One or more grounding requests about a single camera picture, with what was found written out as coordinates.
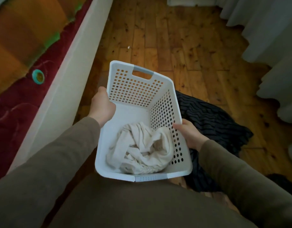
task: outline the white laundry basket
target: white laundry basket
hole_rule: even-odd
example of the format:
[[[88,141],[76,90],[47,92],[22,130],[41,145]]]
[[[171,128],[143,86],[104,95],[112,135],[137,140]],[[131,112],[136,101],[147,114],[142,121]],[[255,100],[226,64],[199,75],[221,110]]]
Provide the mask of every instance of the white laundry basket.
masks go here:
[[[133,71],[152,75],[150,80],[134,76]],[[185,139],[172,126],[182,117],[172,80],[159,73],[120,61],[110,63],[107,84],[109,99],[116,104],[114,117],[101,129],[95,168],[103,177],[126,181],[161,180],[191,173],[193,165]],[[124,174],[110,167],[106,155],[116,141],[118,131],[128,123],[143,122],[156,129],[169,127],[174,144],[174,157],[164,170],[153,174]]]

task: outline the person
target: person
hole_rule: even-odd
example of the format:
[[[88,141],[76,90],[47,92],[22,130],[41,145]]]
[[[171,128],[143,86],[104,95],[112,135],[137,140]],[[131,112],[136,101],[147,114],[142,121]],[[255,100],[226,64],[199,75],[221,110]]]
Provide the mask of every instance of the person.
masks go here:
[[[41,227],[55,200],[95,149],[116,110],[106,88],[87,117],[0,180],[0,227]],[[174,125],[199,163],[240,214],[167,180],[125,182],[94,173],[64,202],[50,227],[292,227],[292,196],[203,136],[191,122]]]

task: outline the sleeve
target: sleeve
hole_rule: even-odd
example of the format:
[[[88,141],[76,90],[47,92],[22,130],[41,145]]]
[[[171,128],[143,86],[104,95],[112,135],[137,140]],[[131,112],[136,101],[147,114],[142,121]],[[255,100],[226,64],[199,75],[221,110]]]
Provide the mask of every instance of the sleeve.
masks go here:
[[[292,227],[292,195],[213,140],[204,143],[199,163],[241,214],[258,227]]]
[[[100,126],[83,118],[0,180],[0,227],[40,227],[98,144]]]

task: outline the teal ring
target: teal ring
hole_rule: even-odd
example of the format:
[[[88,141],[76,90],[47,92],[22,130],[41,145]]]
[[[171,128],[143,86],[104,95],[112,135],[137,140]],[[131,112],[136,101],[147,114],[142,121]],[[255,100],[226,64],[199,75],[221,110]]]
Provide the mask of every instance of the teal ring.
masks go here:
[[[42,81],[38,81],[37,80],[37,75],[38,74],[41,74],[41,76],[42,76]],[[34,70],[33,72],[32,72],[32,78],[33,78],[33,81],[36,83],[36,84],[38,84],[38,85],[41,85],[42,83],[44,83],[44,81],[45,81],[45,75],[43,74],[43,72],[41,71],[41,70]]]

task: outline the basket hole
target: basket hole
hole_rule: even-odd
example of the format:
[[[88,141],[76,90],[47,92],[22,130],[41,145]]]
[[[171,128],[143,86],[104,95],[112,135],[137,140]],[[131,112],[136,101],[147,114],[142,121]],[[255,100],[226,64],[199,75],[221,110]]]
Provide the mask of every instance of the basket hole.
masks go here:
[[[140,71],[133,71],[132,72],[132,75],[133,76],[137,76],[137,77],[144,78],[146,80],[150,80],[151,77],[152,77],[150,74],[146,74],[146,73],[143,73],[143,72],[140,72]]]

